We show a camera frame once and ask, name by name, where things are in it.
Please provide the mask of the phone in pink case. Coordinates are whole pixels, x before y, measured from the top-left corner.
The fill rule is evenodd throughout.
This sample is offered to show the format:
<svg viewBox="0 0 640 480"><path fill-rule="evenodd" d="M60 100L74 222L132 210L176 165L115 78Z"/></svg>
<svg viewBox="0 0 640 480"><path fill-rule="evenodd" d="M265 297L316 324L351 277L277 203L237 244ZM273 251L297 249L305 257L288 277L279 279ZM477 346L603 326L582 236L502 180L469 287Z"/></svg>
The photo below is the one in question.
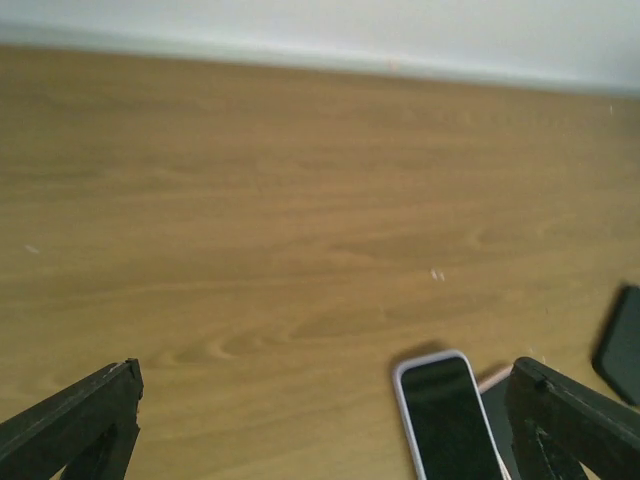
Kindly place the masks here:
<svg viewBox="0 0 640 480"><path fill-rule="evenodd" d="M479 391L500 456L505 479L520 480L512 449L512 429L506 408L506 392L513 365L498 366L479 378Z"/></svg>

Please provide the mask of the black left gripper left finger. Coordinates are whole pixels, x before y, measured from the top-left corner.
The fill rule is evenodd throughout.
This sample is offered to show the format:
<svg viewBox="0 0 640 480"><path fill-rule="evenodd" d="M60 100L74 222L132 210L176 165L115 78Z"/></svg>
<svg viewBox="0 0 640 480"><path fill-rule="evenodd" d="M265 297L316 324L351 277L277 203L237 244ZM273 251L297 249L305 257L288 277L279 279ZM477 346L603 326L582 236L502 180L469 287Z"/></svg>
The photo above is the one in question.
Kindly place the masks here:
<svg viewBox="0 0 640 480"><path fill-rule="evenodd" d="M139 361L109 364L1 423L3 479L123 479L140 427Z"/></svg>

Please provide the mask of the black phone upper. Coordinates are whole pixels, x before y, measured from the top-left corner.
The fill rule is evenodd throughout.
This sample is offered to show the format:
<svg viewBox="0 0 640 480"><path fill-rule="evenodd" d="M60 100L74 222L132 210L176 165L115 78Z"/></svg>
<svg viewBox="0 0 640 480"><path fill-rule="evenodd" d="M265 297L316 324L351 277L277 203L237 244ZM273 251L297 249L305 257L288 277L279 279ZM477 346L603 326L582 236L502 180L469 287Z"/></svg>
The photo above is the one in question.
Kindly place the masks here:
<svg viewBox="0 0 640 480"><path fill-rule="evenodd" d="M622 285L594 349L592 366L628 405L639 406L639 286Z"/></svg>

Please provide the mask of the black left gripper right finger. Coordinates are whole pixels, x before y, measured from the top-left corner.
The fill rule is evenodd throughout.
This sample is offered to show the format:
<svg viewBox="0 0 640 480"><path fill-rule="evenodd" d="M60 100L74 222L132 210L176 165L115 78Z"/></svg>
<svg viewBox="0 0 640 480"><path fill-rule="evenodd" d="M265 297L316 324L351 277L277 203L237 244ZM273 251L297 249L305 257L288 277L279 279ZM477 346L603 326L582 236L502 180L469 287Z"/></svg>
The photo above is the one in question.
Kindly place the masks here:
<svg viewBox="0 0 640 480"><path fill-rule="evenodd" d="M514 364L505 405L523 479L639 477L639 413L530 357Z"/></svg>

